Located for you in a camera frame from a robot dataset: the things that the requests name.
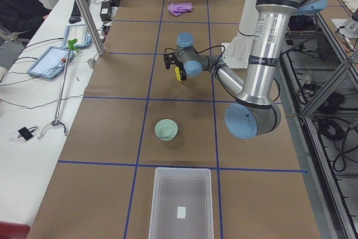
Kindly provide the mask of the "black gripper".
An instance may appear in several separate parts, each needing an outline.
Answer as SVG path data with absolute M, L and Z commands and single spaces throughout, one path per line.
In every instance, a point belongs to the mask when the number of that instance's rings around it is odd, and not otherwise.
M 171 54 L 171 65 L 175 65 L 178 68 L 182 68 L 182 62 L 178 60 L 176 53 Z

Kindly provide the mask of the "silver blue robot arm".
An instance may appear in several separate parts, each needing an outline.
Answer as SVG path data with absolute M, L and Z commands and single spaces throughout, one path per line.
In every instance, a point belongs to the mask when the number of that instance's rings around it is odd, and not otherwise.
M 201 55 L 188 32 L 179 34 L 176 50 L 164 54 L 167 69 L 176 65 L 186 76 L 210 72 L 235 98 L 225 111 L 225 124 L 237 138 L 250 139 L 275 130 L 281 120 L 269 93 L 291 16 L 318 12 L 328 0 L 257 0 L 258 18 L 245 78 L 240 78 L 222 56 Z

